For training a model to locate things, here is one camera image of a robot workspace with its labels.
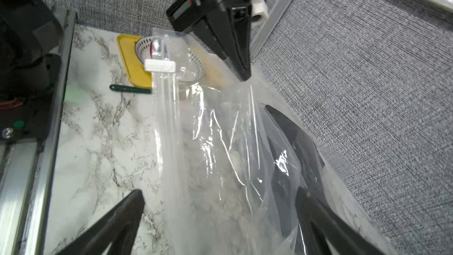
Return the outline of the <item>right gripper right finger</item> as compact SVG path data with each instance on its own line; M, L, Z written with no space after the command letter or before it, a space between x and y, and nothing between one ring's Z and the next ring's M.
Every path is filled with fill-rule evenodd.
M309 190L297 190L295 207L307 255L381 255L382 252L349 227Z

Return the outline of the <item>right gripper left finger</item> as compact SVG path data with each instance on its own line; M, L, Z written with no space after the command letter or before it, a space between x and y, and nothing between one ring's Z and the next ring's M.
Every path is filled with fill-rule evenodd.
M141 190L133 190L91 228L59 253L61 255L130 255L145 207Z

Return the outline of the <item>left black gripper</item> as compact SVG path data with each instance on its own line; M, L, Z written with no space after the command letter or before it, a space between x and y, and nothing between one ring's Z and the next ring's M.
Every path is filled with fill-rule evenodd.
M206 18L217 7L224 17ZM176 0L166 15L177 32L189 32L193 26L195 35L240 81L251 77L251 0Z

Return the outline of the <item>clear plastic vacuum bag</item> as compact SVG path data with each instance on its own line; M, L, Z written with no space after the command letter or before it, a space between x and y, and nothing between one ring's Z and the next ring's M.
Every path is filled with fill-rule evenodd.
M159 28L152 31L152 36L164 35L197 42L187 34ZM156 146L163 169L171 252L306 255L298 217L288 236L281 233L271 187L275 163L264 125L271 118L264 106L276 108L311 135L259 66L252 67L247 81L240 81L226 68L222 82L216 85L182 85L175 74L152 73ZM324 205L360 231L366 219L312 140L324 162ZM295 206L293 213L297 216Z

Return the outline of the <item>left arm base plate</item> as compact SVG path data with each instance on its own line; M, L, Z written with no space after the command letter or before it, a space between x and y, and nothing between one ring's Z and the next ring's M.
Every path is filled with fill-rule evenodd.
M47 137L61 57L47 54L29 65L1 61L1 142Z

